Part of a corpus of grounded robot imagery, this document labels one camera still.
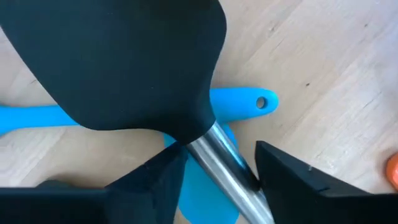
wood grain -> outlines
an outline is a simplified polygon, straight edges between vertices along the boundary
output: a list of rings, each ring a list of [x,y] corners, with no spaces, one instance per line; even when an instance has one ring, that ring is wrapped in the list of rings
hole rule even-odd
[[[259,86],[280,98],[274,114],[232,125],[250,165],[261,139],[364,190],[391,192],[382,172],[398,151],[398,2],[221,3],[228,33],[213,86]],[[54,103],[2,32],[0,102]],[[0,138],[0,185],[61,177],[101,187],[160,150],[154,131],[18,130]]]

orange object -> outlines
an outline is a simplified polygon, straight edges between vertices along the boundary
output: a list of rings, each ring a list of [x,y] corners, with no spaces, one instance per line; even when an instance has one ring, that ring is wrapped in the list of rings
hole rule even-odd
[[[398,153],[395,153],[387,161],[386,176],[390,184],[398,190]]]

blue silicone spatula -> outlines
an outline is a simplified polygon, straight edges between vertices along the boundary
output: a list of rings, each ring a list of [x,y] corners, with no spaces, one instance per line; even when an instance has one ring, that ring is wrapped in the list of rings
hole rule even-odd
[[[262,107],[257,101],[264,101]],[[226,123],[250,119],[273,112],[278,106],[277,95],[262,88],[220,88],[210,90],[214,113],[227,135],[236,144],[232,130]],[[17,108],[0,106],[0,135],[20,128],[78,125],[57,105]],[[174,142],[168,135],[165,145]],[[192,224],[225,223],[233,224],[239,212],[224,193],[207,176],[197,162],[189,157],[185,166],[179,207]]]

black utensil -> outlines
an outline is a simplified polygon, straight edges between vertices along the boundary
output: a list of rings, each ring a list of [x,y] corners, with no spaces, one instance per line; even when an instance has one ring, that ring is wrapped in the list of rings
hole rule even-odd
[[[256,164],[277,224],[394,223],[397,194],[370,194],[258,141]]]
[[[226,34],[218,1],[1,1],[0,24],[77,123],[167,133],[187,145],[251,223],[272,220],[258,180],[210,106]]]

blue spatula handle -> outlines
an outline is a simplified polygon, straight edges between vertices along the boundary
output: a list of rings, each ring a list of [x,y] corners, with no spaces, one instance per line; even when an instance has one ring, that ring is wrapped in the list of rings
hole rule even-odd
[[[263,109],[256,106],[258,98],[264,97]],[[213,111],[220,123],[249,119],[271,113],[277,108],[274,92],[262,88],[220,88],[210,90]],[[57,105],[26,108],[0,106],[0,134],[19,128],[77,125]]]
[[[58,105],[26,108],[0,106],[0,134],[19,128],[77,125]]]

